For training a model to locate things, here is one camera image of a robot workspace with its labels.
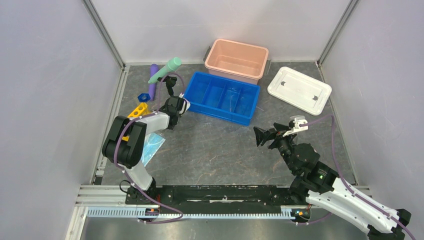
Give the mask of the blue funnel with stem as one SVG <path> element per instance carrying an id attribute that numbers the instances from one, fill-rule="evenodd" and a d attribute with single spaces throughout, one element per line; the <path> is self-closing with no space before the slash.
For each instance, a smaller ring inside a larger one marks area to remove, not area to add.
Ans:
<path id="1" fill-rule="evenodd" d="M 141 93 L 140 95 L 137 96 L 137 99 L 140 103 L 146 103 L 151 100 L 151 97 L 149 93 Z"/>

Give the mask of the blue face mask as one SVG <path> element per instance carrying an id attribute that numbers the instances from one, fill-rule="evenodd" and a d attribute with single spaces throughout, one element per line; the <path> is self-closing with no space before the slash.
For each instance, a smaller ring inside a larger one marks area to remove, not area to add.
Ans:
<path id="1" fill-rule="evenodd" d="M 150 133 L 145 137 L 142 156 L 140 158 L 144 167 L 151 161 L 164 142 L 165 139 L 156 133 Z"/>

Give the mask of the yellow test tube rack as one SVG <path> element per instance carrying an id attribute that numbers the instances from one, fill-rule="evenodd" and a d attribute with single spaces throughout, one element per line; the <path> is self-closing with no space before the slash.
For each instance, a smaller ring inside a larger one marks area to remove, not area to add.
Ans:
<path id="1" fill-rule="evenodd" d="M 145 102 L 141 102 L 127 117 L 129 119 L 151 114 L 149 106 Z"/>

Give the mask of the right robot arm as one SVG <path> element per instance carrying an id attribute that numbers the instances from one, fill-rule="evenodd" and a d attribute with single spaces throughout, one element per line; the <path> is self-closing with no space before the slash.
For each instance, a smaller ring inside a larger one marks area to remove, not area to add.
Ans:
<path id="1" fill-rule="evenodd" d="M 269 149 L 277 149 L 295 179 L 289 188 L 289 199 L 327 210 L 364 232 L 370 240 L 415 239 L 407 228 L 412 214 L 406 209 L 387 207 L 354 185 L 340 173 L 320 161 L 320 155 L 309 143 L 296 144 L 296 132 L 303 123 L 274 123 L 258 145 L 272 141 Z"/>

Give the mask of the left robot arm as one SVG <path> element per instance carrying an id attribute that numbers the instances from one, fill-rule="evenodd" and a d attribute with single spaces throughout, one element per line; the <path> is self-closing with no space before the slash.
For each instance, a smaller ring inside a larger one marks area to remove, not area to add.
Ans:
<path id="1" fill-rule="evenodd" d="M 257 149 L 252 128 L 189 113 L 168 129 L 163 112 L 117 116 L 103 145 L 129 184 L 128 194 L 153 203 L 159 186 L 269 185 L 279 159 Z"/>

